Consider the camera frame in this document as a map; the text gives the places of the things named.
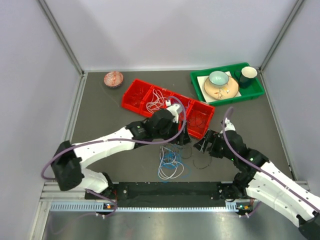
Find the mug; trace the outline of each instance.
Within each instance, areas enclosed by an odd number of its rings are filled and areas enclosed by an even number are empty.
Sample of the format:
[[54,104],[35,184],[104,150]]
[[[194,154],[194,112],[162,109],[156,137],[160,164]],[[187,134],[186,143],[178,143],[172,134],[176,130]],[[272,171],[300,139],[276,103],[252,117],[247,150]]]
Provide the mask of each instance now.
[[234,76],[239,83],[239,87],[242,89],[249,87],[257,75],[257,70],[251,66],[246,66],[241,70],[236,70],[234,72]]

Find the bowl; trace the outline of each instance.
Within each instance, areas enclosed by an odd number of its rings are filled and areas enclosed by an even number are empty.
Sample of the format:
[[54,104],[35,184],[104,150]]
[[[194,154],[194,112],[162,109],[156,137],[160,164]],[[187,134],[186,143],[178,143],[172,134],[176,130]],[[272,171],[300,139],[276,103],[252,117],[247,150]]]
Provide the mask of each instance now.
[[209,75],[209,81],[216,88],[222,88],[229,82],[229,76],[223,71],[213,71]]

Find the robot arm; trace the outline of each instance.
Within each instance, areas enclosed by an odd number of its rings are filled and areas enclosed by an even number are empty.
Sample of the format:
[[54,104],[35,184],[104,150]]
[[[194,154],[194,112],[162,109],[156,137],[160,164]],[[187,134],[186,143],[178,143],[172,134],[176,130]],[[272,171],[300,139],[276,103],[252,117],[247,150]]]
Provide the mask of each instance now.
[[[144,121],[135,121],[120,130],[98,139],[89,141],[99,142],[88,144],[68,151],[52,164],[52,170],[61,191],[68,191],[75,187],[92,190],[98,194],[109,196],[113,183],[105,172],[94,172],[87,167],[96,161],[107,158],[110,155],[139,148],[146,144],[133,141],[108,141],[111,139],[129,139],[152,142],[155,139],[168,140],[178,133],[179,114],[182,108],[179,104],[173,104],[167,109],[155,112]],[[191,140],[186,131],[171,141],[173,144],[183,145]],[[69,141],[61,143],[56,155],[72,145]]]
[[[224,199],[257,199],[288,218],[299,227],[307,239],[320,234],[320,198],[296,184],[284,175],[269,159],[257,150],[247,148],[234,125],[226,118],[225,134],[232,148],[243,158],[258,166],[272,177],[249,166],[229,149],[223,133],[209,130],[205,137],[194,146],[202,153],[206,150],[215,158],[227,158],[240,170],[231,186],[220,192]],[[301,196],[312,206],[297,197]]]

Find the beige plate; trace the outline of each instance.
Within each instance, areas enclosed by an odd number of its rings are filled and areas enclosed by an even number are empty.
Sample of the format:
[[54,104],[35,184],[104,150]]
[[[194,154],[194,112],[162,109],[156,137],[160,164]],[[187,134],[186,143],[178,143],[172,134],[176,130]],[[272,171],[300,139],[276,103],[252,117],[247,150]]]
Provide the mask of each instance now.
[[223,87],[218,88],[218,87],[214,87],[211,84],[208,77],[207,80],[205,80],[204,82],[204,90],[208,95],[210,95],[214,99],[217,99],[217,100],[231,99],[237,95],[239,91],[239,84],[234,78],[229,77],[228,83]]

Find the mug handle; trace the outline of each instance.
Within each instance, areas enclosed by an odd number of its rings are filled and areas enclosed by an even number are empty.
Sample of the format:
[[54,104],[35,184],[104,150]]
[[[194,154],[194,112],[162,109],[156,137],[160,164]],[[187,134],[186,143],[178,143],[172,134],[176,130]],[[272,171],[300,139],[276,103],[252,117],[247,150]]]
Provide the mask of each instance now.
[[239,82],[239,79],[240,79],[240,77],[241,77],[241,70],[235,70],[234,71],[234,76],[235,76],[235,80],[237,80],[238,82]]

